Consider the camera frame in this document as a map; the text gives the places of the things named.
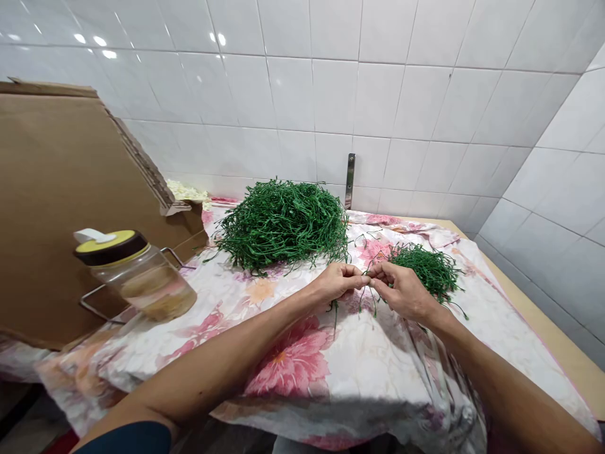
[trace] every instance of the black lid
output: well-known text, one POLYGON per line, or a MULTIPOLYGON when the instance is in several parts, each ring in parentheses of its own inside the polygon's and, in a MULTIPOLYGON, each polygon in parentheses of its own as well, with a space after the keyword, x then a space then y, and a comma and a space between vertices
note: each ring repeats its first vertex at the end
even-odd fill
POLYGON ((131 233, 130 236, 117 244, 99 248, 97 250, 79 251, 78 249, 85 249, 85 245, 91 243, 86 242, 78 246, 78 248, 74 251, 74 255, 88 266, 103 266, 112 264, 114 262, 119 262, 120 260, 126 259, 131 255, 135 255, 149 245, 146 238, 140 231, 122 230, 113 233, 118 234, 119 236, 119 234, 125 232, 131 233))

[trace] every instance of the dark sleeve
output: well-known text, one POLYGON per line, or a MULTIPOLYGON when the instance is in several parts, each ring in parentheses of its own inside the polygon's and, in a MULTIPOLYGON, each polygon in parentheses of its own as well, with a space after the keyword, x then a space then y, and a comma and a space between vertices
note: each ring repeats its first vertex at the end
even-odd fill
POLYGON ((139 421, 97 437, 73 454, 168 454, 170 431, 156 421, 139 421))

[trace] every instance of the forearm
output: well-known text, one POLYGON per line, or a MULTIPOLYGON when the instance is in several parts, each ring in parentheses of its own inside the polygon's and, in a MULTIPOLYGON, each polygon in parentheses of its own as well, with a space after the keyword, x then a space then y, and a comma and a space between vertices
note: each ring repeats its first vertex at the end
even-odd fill
POLYGON ((602 453, 597 440, 529 378, 480 342, 446 308, 426 323, 469 376, 493 418, 528 453, 602 453))
POLYGON ((280 335, 308 314, 304 300, 312 297, 297 292, 173 361, 117 404, 75 449, 137 421, 158 421, 174 438, 189 418, 237 391, 280 335))

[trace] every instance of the hand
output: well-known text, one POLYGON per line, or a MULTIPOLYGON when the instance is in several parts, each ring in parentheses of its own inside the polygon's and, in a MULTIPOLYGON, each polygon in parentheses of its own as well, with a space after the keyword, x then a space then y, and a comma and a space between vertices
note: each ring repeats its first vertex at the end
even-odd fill
POLYGON ((322 310, 329 310, 332 300, 337 300, 345 293, 352 293, 353 289, 360 289, 369 283, 370 278, 363 276, 355 265, 330 263, 302 291, 307 294, 307 298, 320 305, 322 310))
POLYGON ((372 278, 370 287, 378 292, 391 310, 403 318, 426 324, 441 308, 410 268, 381 262, 372 267, 367 275, 372 278))

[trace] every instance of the jar lid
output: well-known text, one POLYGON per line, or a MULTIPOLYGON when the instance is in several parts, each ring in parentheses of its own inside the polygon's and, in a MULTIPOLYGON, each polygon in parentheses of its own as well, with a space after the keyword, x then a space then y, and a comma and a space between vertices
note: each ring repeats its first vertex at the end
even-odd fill
POLYGON ((88 266, 103 266, 133 259, 149 246, 137 230, 118 230, 107 235, 115 238, 86 241, 76 248, 74 255, 88 266))

